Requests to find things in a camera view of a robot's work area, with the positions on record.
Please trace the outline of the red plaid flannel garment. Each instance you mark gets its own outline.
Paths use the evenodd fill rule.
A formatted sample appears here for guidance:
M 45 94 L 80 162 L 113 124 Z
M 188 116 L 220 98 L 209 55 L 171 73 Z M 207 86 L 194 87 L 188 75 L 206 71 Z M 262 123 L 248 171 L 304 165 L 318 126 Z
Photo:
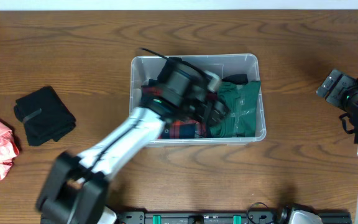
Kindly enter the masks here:
M 212 134 L 207 125 L 188 119 L 186 121 L 177 120 L 167 126 L 158 139 L 198 139 L 211 137 Z

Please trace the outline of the black garment pile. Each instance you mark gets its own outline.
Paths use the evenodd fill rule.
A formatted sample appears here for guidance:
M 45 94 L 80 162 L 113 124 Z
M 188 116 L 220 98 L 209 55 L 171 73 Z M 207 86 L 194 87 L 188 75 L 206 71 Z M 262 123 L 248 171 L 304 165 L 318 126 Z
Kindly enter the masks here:
M 142 94 L 162 96 L 171 94 L 180 97 L 196 97 L 210 92 L 207 88 L 205 70 L 183 60 L 180 57 L 169 57 L 156 79 L 149 79 L 141 87 Z M 221 78 L 222 82 L 245 85 L 249 82 L 246 74 L 232 74 Z

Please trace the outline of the green garment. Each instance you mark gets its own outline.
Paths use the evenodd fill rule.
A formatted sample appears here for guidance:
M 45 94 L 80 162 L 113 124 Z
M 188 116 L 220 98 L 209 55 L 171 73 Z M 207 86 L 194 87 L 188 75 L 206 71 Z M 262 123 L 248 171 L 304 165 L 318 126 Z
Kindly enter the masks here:
M 261 82 L 245 85 L 222 82 L 218 96 L 229 108 L 221 123 L 210 128 L 213 138 L 252 138 L 256 131 L 257 102 Z

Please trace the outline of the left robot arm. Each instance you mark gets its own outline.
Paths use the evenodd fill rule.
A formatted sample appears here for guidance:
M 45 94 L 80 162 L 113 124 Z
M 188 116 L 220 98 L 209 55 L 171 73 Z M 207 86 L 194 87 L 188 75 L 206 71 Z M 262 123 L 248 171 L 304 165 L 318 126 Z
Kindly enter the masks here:
M 208 126 L 229 113 L 217 97 L 221 78 L 187 62 L 170 58 L 154 81 L 140 89 L 138 107 L 113 132 L 93 147 L 55 160 L 35 203 L 52 223 L 115 223 L 107 206 L 110 181 L 146 145 L 173 122 L 192 119 Z

